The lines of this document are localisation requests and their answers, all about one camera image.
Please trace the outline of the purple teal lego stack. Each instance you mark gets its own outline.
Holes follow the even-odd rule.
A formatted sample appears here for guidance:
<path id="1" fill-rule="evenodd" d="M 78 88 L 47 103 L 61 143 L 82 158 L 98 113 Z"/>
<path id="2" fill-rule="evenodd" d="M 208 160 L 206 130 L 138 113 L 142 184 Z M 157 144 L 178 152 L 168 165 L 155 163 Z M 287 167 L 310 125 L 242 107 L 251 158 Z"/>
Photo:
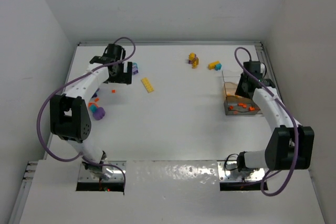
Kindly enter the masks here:
<path id="1" fill-rule="evenodd" d="M 92 95 L 92 98 L 96 98 L 96 97 L 98 96 L 98 91 L 99 91 L 99 89 L 97 89 L 97 90 L 95 91 L 95 93 Z"/>

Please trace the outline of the purple round lego block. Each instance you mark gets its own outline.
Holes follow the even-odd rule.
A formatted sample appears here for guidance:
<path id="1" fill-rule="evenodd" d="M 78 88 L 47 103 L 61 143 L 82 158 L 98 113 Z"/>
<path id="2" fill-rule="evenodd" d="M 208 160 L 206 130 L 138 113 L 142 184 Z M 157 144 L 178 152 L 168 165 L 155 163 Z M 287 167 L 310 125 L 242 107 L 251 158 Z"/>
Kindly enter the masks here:
<path id="1" fill-rule="evenodd" d="M 96 110 L 93 112 L 93 117 L 94 117 L 95 120 L 98 121 L 98 120 L 103 119 L 104 116 L 105 116 L 105 114 L 106 114 L 106 112 L 105 112 L 104 108 L 102 108 L 102 107 L 98 107 L 98 108 L 96 108 Z"/>

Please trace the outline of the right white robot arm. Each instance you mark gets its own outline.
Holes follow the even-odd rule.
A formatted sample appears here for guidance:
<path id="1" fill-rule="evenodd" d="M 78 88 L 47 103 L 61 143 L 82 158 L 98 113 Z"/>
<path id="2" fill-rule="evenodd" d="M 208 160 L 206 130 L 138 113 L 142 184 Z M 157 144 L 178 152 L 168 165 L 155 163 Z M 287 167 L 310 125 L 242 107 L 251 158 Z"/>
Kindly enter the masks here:
<path id="1" fill-rule="evenodd" d="M 295 136 L 298 136 L 298 157 L 295 169 L 308 169 L 311 162 L 314 131 L 292 120 L 278 97 L 275 84 L 264 79 L 261 62 L 245 61 L 244 68 L 255 78 L 243 72 L 240 76 L 236 94 L 251 99 L 261 110 L 272 131 L 267 147 L 262 151 L 240 152 L 237 158 L 239 171 L 249 169 L 289 170 L 295 155 Z"/>

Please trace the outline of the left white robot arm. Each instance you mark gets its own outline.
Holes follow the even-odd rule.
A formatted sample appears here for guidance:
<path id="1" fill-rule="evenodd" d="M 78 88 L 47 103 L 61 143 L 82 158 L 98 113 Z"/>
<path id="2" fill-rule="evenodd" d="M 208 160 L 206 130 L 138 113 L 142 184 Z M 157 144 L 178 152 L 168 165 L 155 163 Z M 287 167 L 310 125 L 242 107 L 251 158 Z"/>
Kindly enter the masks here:
<path id="1" fill-rule="evenodd" d="M 131 84 L 133 63 L 124 63 L 125 54 L 122 46 L 108 44 L 102 56 L 90 60 L 86 77 L 50 99 L 52 134 L 69 143 L 81 155 L 85 168 L 105 181 L 112 178 L 117 168 L 108 166 L 106 153 L 89 137 L 90 118 L 101 120 L 105 116 L 104 109 L 90 104 L 90 100 L 103 83 Z"/>

